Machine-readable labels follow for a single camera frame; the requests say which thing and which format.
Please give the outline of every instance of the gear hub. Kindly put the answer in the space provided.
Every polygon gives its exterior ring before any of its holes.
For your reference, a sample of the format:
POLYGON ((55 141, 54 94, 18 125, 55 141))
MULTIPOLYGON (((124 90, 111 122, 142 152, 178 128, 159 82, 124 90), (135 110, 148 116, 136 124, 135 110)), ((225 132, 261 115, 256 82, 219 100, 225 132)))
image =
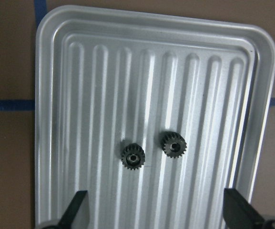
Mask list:
POLYGON ((169 157, 179 157, 186 151, 185 139, 176 132, 166 132, 162 138, 162 149, 169 157))
POLYGON ((128 169, 136 170, 145 162, 145 153, 138 144, 128 145, 122 152, 122 163, 128 169))

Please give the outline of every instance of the cardboard surface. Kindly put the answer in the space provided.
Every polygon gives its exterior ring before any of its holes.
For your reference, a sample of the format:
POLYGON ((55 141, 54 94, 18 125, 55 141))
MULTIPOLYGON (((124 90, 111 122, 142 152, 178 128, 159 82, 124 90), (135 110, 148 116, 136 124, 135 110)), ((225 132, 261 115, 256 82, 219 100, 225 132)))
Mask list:
MULTIPOLYGON (((47 0, 48 10, 65 4, 254 24, 275 40, 275 0, 47 0)), ((33 1, 0 1, 0 99, 34 98, 34 42, 33 1)), ((33 200, 34 112, 0 112, 0 228, 33 228, 33 200)), ((275 215, 275 107, 252 204, 275 215)))

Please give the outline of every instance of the metal tray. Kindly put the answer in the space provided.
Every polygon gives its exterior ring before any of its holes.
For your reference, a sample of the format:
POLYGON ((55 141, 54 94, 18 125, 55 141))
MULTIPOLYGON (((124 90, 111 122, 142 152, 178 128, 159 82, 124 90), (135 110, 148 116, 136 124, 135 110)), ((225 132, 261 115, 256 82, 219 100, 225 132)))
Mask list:
POLYGON ((89 191, 90 229, 220 229, 223 188, 251 199, 275 45, 262 29, 63 6, 36 43, 36 224, 89 191), (166 157, 164 130, 187 142, 166 157), (146 161, 120 153, 138 143, 146 161))

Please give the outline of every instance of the black gear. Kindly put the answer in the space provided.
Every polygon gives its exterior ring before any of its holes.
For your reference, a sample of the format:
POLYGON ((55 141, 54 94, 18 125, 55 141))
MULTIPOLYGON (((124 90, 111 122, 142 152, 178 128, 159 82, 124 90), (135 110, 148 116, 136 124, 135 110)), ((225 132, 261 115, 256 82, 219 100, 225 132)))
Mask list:
POLYGON ((145 153, 138 144, 128 145, 122 152, 122 163, 128 169, 138 169, 145 162, 145 153))
POLYGON ((166 132, 162 138, 162 149, 169 157, 179 157, 186 151, 185 139, 176 132, 166 132))

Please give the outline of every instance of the gear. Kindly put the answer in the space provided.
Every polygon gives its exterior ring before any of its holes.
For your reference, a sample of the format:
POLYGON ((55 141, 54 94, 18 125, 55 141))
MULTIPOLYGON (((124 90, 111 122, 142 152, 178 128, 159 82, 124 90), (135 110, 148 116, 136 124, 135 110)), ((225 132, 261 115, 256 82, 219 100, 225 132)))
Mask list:
POLYGON ((186 151, 185 139, 176 132, 166 132, 162 138, 162 149, 169 157, 179 157, 186 151))
POLYGON ((122 163, 128 169, 138 169, 145 162, 145 153, 138 144, 128 145, 122 152, 122 163))

